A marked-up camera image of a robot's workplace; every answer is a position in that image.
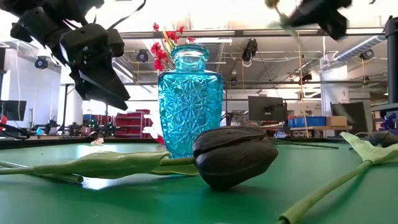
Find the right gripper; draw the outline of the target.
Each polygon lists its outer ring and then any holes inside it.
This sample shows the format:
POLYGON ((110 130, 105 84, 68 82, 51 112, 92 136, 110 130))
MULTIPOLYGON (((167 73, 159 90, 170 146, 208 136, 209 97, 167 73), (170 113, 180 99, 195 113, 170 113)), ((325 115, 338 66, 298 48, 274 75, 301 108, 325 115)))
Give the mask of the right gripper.
POLYGON ((288 17, 287 24, 291 27, 318 24, 333 40, 340 40, 346 35, 348 20, 338 9, 351 4, 352 0, 302 1, 288 17))

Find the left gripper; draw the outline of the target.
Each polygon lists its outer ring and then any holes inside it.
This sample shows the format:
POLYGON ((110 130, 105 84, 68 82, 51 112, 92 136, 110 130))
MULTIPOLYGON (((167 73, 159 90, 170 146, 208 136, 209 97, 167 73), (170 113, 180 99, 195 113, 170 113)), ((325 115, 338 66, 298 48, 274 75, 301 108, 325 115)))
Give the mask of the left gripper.
POLYGON ((90 23, 63 33, 59 40, 59 61, 79 69, 82 79, 75 90, 83 100, 96 100, 126 111, 129 93, 116 74, 112 61, 124 53, 124 41, 117 29, 90 23))

